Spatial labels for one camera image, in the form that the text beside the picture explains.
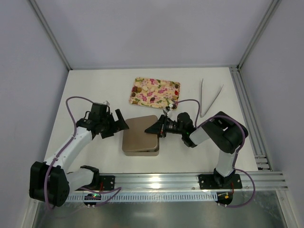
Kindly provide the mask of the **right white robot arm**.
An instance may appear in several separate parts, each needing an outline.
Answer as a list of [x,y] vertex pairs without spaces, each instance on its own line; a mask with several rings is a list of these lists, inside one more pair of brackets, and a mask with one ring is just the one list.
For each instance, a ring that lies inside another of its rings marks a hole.
[[248,137],[248,131],[245,126],[224,112],[218,112],[197,128],[187,112],[180,113],[176,121],[163,114],[144,132],[155,134],[160,138],[166,137],[167,133],[180,134],[184,144],[190,148],[208,139],[212,140],[219,148],[218,163],[212,174],[198,176],[200,189],[242,188],[240,175],[235,170],[235,163],[238,151]]

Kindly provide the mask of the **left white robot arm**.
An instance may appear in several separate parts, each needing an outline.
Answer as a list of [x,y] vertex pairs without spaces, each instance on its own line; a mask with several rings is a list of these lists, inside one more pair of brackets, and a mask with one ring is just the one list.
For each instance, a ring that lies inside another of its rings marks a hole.
[[31,166],[30,198],[60,207],[75,190],[96,190],[100,186],[98,168],[83,165],[77,171],[68,170],[80,152],[97,135],[105,139],[129,128],[120,109],[116,109],[115,113],[117,119],[114,119],[109,104],[92,103],[91,110],[73,122],[71,137],[51,157],[44,162],[36,161]]

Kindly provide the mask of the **metal tongs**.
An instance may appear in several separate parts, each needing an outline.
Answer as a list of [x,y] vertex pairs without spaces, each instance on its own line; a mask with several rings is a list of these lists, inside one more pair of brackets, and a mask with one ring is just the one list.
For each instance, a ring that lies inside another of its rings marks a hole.
[[224,87],[224,84],[221,84],[220,86],[208,86],[208,83],[205,82],[204,78],[202,78],[201,84],[200,84],[200,110],[199,110],[199,116],[200,118],[203,118],[206,113],[209,111],[209,109],[212,107],[218,96],[220,95],[222,89]]

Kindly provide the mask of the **gold tin lid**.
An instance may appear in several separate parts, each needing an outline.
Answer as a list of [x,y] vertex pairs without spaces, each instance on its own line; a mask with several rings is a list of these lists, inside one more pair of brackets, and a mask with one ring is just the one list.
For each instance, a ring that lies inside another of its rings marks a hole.
[[156,134],[145,133],[144,130],[156,123],[156,115],[141,116],[125,120],[129,129],[123,131],[122,150],[148,151],[159,148],[159,138]]

